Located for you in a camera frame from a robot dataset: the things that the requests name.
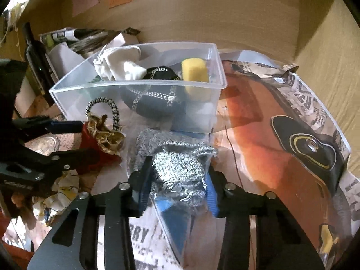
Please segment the red velvet gold-trimmed pouch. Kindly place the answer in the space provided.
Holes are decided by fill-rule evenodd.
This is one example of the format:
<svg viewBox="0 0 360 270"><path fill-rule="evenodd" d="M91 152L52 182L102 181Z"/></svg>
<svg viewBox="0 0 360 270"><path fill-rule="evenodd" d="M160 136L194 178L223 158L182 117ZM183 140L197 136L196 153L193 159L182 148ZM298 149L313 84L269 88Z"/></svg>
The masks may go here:
<svg viewBox="0 0 360 270"><path fill-rule="evenodd" d="M76 169L79 175L99 173L103 167L122 162L120 152L125 136L117 129L109 129L106 121L107 115L88 114L88 121L81 132L80 149L89 149L93 155Z"/></svg>

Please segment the bagged steel wool scrubbers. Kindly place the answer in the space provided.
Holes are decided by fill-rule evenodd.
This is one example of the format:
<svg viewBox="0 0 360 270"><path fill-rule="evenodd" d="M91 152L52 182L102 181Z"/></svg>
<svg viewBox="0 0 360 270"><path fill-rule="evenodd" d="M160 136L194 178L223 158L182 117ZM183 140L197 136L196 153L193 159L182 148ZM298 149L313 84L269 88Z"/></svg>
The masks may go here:
<svg viewBox="0 0 360 270"><path fill-rule="evenodd" d="M151 157L150 198L162 198L194 211L204 205L205 176L218 150L198 138L149 127L132 133L127 144L128 173Z"/></svg>

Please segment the black umbrella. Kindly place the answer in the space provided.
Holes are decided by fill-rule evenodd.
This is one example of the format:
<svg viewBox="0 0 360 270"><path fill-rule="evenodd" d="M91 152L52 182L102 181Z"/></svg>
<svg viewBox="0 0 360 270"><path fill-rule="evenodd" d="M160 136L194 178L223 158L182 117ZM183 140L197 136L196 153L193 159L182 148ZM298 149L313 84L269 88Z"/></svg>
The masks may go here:
<svg viewBox="0 0 360 270"><path fill-rule="evenodd" d="M26 60L40 86L40 93L49 106L54 104L52 95L49 90L54 85L54 72L46 57L46 51L43 44L34 38L30 22L26 22L23 26L23 34L26 41Z"/></svg>

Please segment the yellow sponge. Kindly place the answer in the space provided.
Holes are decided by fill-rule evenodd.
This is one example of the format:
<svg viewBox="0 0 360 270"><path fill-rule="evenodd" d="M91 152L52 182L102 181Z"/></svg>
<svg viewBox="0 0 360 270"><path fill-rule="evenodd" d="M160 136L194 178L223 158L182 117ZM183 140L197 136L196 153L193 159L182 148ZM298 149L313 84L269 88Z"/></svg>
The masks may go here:
<svg viewBox="0 0 360 270"><path fill-rule="evenodd" d="M209 82L206 62L201 58L187 58L181 63L182 79L187 82ZM208 101L209 91L206 88L186 86L185 90L193 101Z"/></svg>

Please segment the white face mask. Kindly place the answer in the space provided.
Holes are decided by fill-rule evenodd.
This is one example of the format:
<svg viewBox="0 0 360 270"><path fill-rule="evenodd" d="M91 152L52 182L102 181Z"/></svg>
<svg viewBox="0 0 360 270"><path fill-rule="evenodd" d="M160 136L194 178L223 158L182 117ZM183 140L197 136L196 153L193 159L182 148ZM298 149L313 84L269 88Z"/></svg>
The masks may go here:
<svg viewBox="0 0 360 270"><path fill-rule="evenodd" d="M138 46L103 48L93 61L94 68L103 81L141 80L147 69L137 64L140 55Z"/></svg>

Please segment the clear plastic bin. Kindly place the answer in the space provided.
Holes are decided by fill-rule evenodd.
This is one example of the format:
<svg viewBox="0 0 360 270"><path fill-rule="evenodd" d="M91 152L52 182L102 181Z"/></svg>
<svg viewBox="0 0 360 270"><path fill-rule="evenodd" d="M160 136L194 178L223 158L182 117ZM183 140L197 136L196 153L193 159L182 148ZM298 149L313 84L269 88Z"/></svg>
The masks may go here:
<svg viewBox="0 0 360 270"><path fill-rule="evenodd" d="M86 121L86 110L96 98L108 98L117 105L120 125L132 124L188 133L210 133L217 122L217 105L227 86L217 45L198 42L158 42L138 44L136 65L148 70L174 72L179 79L108 81L96 72L104 53L100 50L78 64L51 89L50 94L69 121ZM182 78L182 62L202 59L206 82Z"/></svg>

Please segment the stack of newspapers and magazines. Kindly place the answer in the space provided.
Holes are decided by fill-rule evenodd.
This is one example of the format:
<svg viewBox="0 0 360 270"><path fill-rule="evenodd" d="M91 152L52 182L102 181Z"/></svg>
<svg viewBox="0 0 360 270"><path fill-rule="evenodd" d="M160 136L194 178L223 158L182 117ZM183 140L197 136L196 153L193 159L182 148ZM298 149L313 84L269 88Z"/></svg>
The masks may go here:
<svg viewBox="0 0 360 270"><path fill-rule="evenodd" d="M107 43L110 43L118 35L122 35L124 40L126 38L137 39L137 35L140 33L140 30L132 27L120 31L65 27L40 34L39 38L47 52L50 52L57 45L65 43L72 51L87 57L100 50Z"/></svg>

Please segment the pink sticky note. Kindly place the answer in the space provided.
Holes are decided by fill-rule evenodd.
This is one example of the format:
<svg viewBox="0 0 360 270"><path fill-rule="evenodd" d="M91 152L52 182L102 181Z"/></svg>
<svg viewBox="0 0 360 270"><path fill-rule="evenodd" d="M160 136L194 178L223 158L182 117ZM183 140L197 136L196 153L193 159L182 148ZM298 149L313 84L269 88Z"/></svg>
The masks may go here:
<svg viewBox="0 0 360 270"><path fill-rule="evenodd" d="M72 0L72 15L75 17L82 14L97 4L99 0Z"/></svg>

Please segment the white paper sheet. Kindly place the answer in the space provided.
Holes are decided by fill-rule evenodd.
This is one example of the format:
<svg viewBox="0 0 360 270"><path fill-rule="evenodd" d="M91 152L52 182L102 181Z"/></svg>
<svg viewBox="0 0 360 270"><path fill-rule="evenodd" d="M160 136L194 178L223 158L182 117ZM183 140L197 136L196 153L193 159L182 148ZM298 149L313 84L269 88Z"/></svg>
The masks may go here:
<svg viewBox="0 0 360 270"><path fill-rule="evenodd" d="M138 38L135 35L120 33L107 44L107 48L134 45L138 42ZM85 54L85 56L71 50L67 47L66 43L60 43L55 46L49 52L48 57L54 72L56 73L57 80L59 81L83 61L87 60L93 54L96 54L104 45L105 43L101 43L100 47L94 51L90 51Z"/></svg>

